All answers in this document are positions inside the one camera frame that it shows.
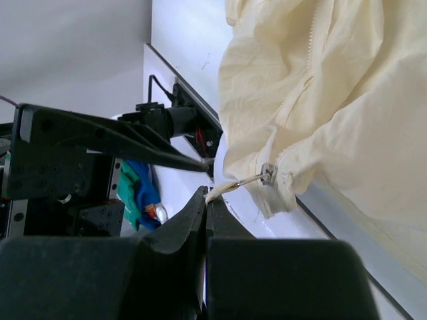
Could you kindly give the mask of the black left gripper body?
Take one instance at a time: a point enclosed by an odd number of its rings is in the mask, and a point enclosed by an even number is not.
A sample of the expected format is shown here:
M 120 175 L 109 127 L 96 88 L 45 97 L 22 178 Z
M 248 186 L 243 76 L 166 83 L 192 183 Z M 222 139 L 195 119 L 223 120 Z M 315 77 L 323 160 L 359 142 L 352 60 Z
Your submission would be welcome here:
M 1 125 L 1 238 L 24 235 L 118 236 L 124 204 L 118 189 L 125 125 L 48 121 L 26 137 Z

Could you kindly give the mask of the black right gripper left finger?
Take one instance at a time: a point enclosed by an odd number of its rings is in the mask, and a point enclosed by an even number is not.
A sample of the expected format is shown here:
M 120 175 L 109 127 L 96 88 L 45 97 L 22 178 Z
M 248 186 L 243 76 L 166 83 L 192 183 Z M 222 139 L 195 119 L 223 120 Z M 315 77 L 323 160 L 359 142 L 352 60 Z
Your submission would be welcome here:
M 2 319 L 197 319 L 206 187 L 143 237 L 1 242 Z

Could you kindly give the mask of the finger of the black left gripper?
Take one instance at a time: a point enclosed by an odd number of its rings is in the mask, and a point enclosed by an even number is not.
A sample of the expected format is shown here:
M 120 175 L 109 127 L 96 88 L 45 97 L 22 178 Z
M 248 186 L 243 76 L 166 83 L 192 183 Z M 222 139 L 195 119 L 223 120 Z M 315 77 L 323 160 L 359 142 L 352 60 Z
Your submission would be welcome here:
M 87 195 L 98 155 L 186 171 L 208 166 L 172 147 L 147 125 L 22 103 L 6 160 L 12 200 Z

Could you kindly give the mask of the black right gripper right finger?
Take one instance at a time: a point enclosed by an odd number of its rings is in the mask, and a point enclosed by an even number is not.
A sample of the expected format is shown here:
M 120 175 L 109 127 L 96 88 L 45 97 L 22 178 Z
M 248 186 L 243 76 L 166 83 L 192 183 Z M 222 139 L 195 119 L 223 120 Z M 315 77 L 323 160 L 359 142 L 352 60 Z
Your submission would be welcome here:
M 258 239 L 221 199 L 206 207 L 209 319 L 378 319 L 361 258 L 346 242 Z

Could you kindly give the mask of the cream yellow jacket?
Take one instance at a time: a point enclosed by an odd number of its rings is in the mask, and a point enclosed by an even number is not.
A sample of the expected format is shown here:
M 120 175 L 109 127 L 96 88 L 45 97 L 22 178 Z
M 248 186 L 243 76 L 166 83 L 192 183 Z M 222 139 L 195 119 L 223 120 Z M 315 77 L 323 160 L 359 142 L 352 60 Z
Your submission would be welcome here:
M 219 70 L 229 179 L 264 217 L 313 180 L 426 280 L 426 2 L 226 1 Z

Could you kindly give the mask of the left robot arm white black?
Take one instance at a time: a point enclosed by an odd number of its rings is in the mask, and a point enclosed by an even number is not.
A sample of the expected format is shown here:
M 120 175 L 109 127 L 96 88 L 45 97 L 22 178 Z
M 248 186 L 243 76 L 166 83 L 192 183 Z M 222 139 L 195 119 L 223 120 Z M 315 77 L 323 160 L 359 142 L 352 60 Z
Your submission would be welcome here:
M 118 236 L 127 160 L 207 171 L 170 143 L 194 121 L 188 107 L 168 111 L 157 103 L 116 120 L 20 104 L 13 122 L 1 126 L 1 237 Z

